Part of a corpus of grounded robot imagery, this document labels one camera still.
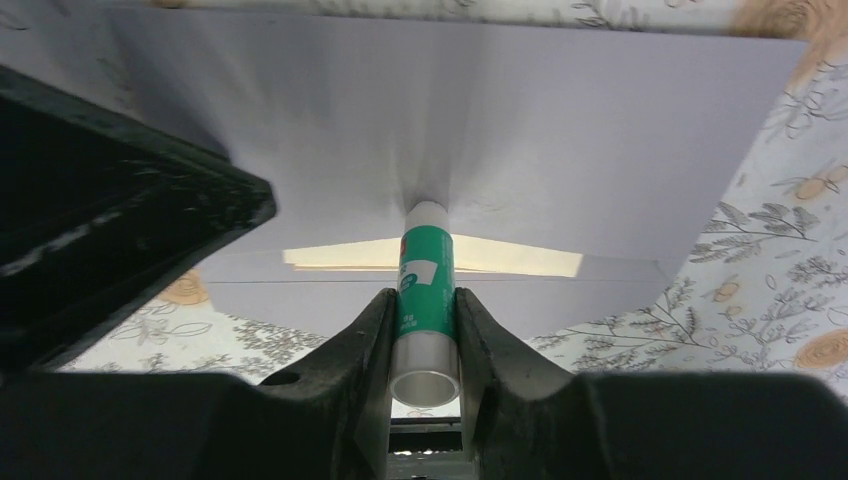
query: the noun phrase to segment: cylindrical object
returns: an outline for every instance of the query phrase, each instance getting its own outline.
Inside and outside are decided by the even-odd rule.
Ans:
[[[389,388],[406,405],[438,407],[460,388],[447,211],[434,202],[416,205],[406,216],[400,250]]]

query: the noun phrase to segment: floral patterned paper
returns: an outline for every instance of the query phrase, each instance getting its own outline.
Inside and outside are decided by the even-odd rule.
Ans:
[[[809,49],[787,79],[786,91],[764,119],[748,158],[669,289],[640,310],[527,342],[572,371],[790,371],[816,376],[848,400],[848,2],[136,1],[155,8],[279,6],[313,15],[808,40]],[[55,21],[73,18],[74,8],[98,2],[48,3],[55,5]],[[0,35],[42,28],[46,20],[21,5],[12,2],[0,9]],[[103,64],[100,71],[113,80],[125,78],[120,59],[106,60],[108,67]],[[121,90],[121,82],[112,84],[118,85],[116,92]],[[196,273],[187,273],[65,368],[215,370],[256,382],[323,341],[216,312],[214,298],[203,292]],[[395,404],[393,415],[456,416],[459,407],[457,402],[435,409]]]

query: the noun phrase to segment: leaf pattern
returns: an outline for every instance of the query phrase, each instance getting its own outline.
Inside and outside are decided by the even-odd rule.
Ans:
[[[752,220],[761,223],[752,228]],[[807,233],[821,221],[803,207],[789,209],[777,203],[763,203],[762,210],[745,214],[738,208],[720,202],[716,214],[704,229],[704,234],[725,234],[709,243],[697,243],[689,259],[692,263],[723,260],[737,263],[762,253],[763,243],[776,239],[792,238],[808,242]]]

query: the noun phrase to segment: green glue stick label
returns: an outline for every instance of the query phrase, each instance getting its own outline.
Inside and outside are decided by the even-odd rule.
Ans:
[[[439,227],[410,229],[400,242],[395,338],[432,331],[456,340],[453,324],[453,240]]]

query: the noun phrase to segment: white glue stick cap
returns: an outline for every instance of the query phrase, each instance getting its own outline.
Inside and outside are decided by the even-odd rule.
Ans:
[[[404,231],[424,225],[449,232],[447,211],[434,202],[419,203],[407,215]],[[389,389],[395,400],[413,407],[432,408],[450,403],[460,391],[456,342],[444,333],[427,330],[397,339],[392,350]]]

